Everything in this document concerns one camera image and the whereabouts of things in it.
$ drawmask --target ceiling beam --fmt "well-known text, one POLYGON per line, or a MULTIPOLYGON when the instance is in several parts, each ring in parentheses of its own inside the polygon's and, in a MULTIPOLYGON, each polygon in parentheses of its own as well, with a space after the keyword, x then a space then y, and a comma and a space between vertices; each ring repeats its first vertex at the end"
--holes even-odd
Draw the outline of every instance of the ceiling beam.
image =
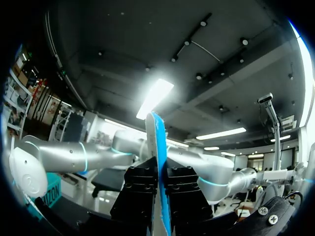
MULTIPOLYGON (((265 51, 263 52, 261 51, 262 45, 258 45, 255 49, 260 50, 260 53, 256 52, 255 58, 252 59, 250 63, 248 63, 243 68, 236 70, 234 73, 231 73, 228 77, 214 83, 214 85, 203 84, 202 86, 200 86, 200 88, 196 88, 197 91, 195 91, 195 95, 189 98, 189 101, 187 103, 183 104, 180 108, 167 115, 164 120, 168 121, 173 119, 178 110, 194 110, 195 112, 197 112, 195 106, 197 106, 198 104, 216 96, 217 94, 225 91, 228 88, 233 87, 236 83, 242 82, 244 79, 250 77, 254 73, 262 70, 263 68, 278 61, 292 51, 298 49, 295 38, 282 44, 280 44, 280 42, 281 40, 273 40, 273 43, 271 43, 270 45, 273 46, 272 50, 265 49, 265 51)), ((218 120, 218 115, 215 115, 215 113, 218 113, 218 111, 214 112, 213 114, 207 113, 207 117, 213 121, 216 121, 218 120)))

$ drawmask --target cardboard box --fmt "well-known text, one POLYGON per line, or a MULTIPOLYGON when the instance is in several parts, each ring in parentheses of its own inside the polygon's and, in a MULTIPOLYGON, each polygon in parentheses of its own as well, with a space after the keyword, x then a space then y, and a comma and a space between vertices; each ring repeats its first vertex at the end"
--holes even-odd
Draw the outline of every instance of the cardboard box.
POLYGON ((25 74, 21 71, 19 77, 18 77, 19 81, 21 81, 21 83, 26 86, 26 84, 28 83, 28 78, 25 76, 25 74))

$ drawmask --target cable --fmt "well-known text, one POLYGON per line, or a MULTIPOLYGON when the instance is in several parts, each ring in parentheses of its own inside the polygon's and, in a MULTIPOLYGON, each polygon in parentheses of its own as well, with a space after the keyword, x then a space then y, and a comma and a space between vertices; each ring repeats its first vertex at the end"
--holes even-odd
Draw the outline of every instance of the cable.
POLYGON ((303 194, 301 192, 299 192, 299 191, 295 191, 293 193, 290 193, 290 194, 286 195, 284 199, 288 199, 289 197, 294 196, 294 195, 299 195, 300 196, 301 204, 302 204, 302 202, 303 202, 303 194))
POLYGON ((271 182, 271 184, 268 185, 268 186, 265 188, 265 190, 260 194, 259 198, 256 199, 256 203, 255 203, 255 205, 254 205, 254 210, 257 209, 257 205, 258 205, 258 203, 260 202, 260 199, 262 198, 262 196, 265 195, 267 189, 270 188, 271 186, 273 187, 273 189, 274 189, 274 191, 275 191, 275 195, 276 195, 276 196, 278 195, 278 192, 277 192, 277 189, 276 189, 276 187, 275 187, 275 184, 276 184, 276 182, 271 182))

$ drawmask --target screw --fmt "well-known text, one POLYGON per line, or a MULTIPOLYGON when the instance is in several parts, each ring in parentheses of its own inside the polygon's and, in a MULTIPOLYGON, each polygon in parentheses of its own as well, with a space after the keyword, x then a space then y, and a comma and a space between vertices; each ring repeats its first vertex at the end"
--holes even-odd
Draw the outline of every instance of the screw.
POLYGON ((277 215, 271 215, 268 219, 268 222, 271 225, 275 225, 278 222, 278 216, 277 215))
POLYGON ((262 206, 258 209, 258 213, 259 213, 259 215, 266 215, 266 214, 268 214, 268 208, 265 206, 262 206))

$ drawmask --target blue object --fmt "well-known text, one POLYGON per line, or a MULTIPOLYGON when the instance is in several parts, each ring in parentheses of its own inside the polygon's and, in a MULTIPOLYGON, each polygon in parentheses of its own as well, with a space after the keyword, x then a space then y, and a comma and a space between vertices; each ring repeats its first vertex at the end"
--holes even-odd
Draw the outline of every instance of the blue object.
POLYGON ((161 197, 162 221, 164 223, 167 234, 171 235, 171 223, 170 223, 170 217, 169 217, 168 198, 165 194, 165 187, 164 187, 163 179, 162 179, 162 170, 167 160, 166 133, 165 133, 164 122, 161 119, 161 117, 159 117, 154 112, 151 112, 151 114, 154 118, 155 131, 156 131, 158 185, 159 185, 159 193, 161 197))
MULTIPOLYGON (((61 197, 61 178, 57 174, 47 173, 47 180, 48 188, 45 196, 42 197, 42 200, 49 208, 51 208, 61 197)), ((32 205, 29 205, 28 211, 38 219, 42 218, 42 215, 39 214, 32 205)))

